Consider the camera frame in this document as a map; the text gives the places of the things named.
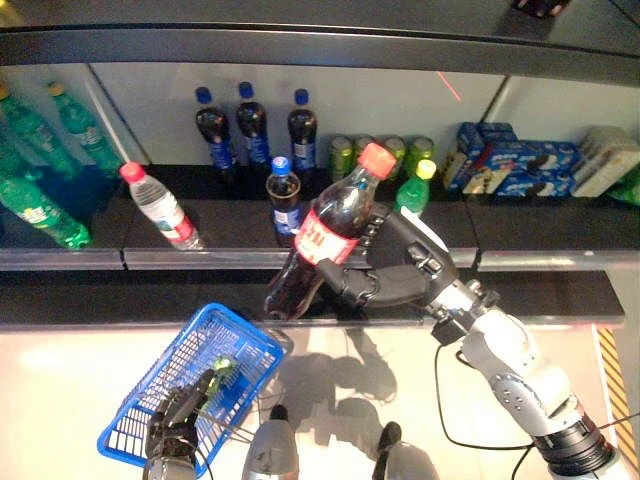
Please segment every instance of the red label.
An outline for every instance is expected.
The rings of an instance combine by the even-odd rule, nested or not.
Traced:
[[[311,210],[304,219],[294,240],[296,249],[305,260],[317,265],[328,258],[338,265],[345,261],[358,244],[357,238],[344,238],[329,230]]]
[[[184,217],[182,217],[182,221],[178,225],[173,227],[173,230],[176,232],[177,238],[175,238],[175,237],[174,238],[169,238],[169,241],[171,243],[184,242],[193,233],[193,224],[191,223],[191,221],[185,215]]]

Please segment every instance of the blue shopping basket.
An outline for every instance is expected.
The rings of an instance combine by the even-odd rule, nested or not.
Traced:
[[[118,413],[98,438],[107,457],[144,467],[147,422],[174,387],[195,383],[220,355],[233,357],[233,373],[225,378],[207,413],[220,423],[198,416],[198,448],[211,463],[231,435],[229,426],[244,419],[253,399],[275,372],[284,352],[274,339],[224,305],[201,308],[129,393]],[[196,457],[196,475],[207,471]]]

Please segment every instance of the blue bottle cap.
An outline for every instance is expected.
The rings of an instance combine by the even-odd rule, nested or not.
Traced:
[[[287,157],[275,157],[271,160],[271,168],[276,175],[287,175],[291,172],[291,164]]]
[[[296,105],[306,105],[309,103],[309,92],[305,88],[299,88],[293,94],[293,98],[296,100]]]
[[[253,97],[253,86],[249,82],[240,82],[238,85],[238,91],[242,98]]]
[[[211,103],[213,101],[213,97],[211,96],[211,92],[207,87],[198,87],[196,88],[196,98],[198,102],[206,105],[207,103]]]

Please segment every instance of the bottle label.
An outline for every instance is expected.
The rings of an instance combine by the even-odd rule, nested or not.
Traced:
[[[92,146],[102,141],[102,133],[95,125],[87,128],[86,132],[74,134],[74,137],[80,140],[80,145],[83,147]]]
[[[141,206],[140,210],[171,243],[184,242],[193,234],[193,224],[170,192],[157,202]]]
[[[26,134],[25,137],[31,145],[45,152],[51,153],[55,150],[53,133],[45,123],[38,125],[33,132]]]
[[[247,150],[249,151],[249,161],[251,163],[264,164],[269,160],[269,142],[266,136],[244,137],[247,140]]]
[[[300,209],[294,208],[287,212],[273,210],[273,223],[278,233],[283,235],[295,235],[300,228]]]
[[[209,153],[213,159],[214,166],[220,170],[231,168],[236,163],[236,157],[233,154],[231,140],[222,140],[219,143],[210,143]]]
[[[358,244],[358,239],[344,238],[332,232],[312,209],[304,219],[294,244],[300,255],[312,265],[317,265],[325,258],[339,265]]]
[[[291,142],[293,164],[296,170],[316,168],[316,144]]]
[[[35,228],[47,228],[58,223],[60,210],[52,205],[44,205],[36,208],[25,208],[18,216]]]

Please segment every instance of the floor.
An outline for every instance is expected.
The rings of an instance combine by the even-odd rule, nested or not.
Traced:
[[[631,413],[640,411],[640,271],[607,272],[626,313],[624,328],[615,329],[616,347]],[[640,463],[640,417],[631,420]]]
[[[16,333],[0,336],[0,463],[23,480],[136,479],[138,467],[100,456],[96,439],[122,398],[176,334],[128,332]],[[379,433],[388,421],[426,452],[440,480],[509,480],[520,452],[487,452],[450,444],[437,416],[434,353],[425,329],[289,329],[291,355],[254,405],[244,427],[254,431],[276,401],[289,406],[297,431],[300,478],[371,478]],[[536,330],[543,354],[569,374],[598,424],[605,397],[591,327]],[[478,372],[442,350],[439,382],[450,435],[484,445],[529,439],[495,401]],[[227,442],[212,464],[216,478],[240,478],[248,446]],[[550,476],[537,452],[518,480]]]

